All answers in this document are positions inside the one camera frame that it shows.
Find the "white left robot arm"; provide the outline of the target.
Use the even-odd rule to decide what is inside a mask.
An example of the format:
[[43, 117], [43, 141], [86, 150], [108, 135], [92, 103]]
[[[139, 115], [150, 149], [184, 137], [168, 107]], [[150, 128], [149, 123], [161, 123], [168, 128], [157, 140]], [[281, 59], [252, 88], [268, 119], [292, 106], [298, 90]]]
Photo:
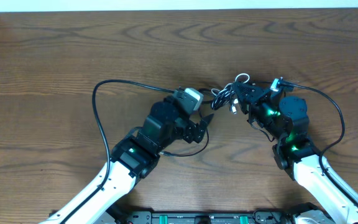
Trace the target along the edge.
[[199, 143], [213, 115], [196, 124], [190, 119], [194, 106], [168, 96], [151, 107], [137, 135], [128, 134], [112, 149], [99, 174], [46, 223], [95, 223], [102, 214], [157, 166], [160, 152], [176, 140]]

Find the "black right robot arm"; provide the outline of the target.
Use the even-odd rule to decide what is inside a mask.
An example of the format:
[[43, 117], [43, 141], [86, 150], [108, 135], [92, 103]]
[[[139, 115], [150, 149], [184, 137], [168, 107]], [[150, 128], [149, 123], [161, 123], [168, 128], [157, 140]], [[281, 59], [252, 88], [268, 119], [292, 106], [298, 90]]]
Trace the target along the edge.
[[306, 101], [287, 96], [294, 85], [276, 79], [269, 88], [235, 82], [232, 86], [248, 122], [277, 140], [272, 151], [281, 170], [304, 187], [334, 223], [358, 223], [358, 193], [329, 165], [308, 134]]

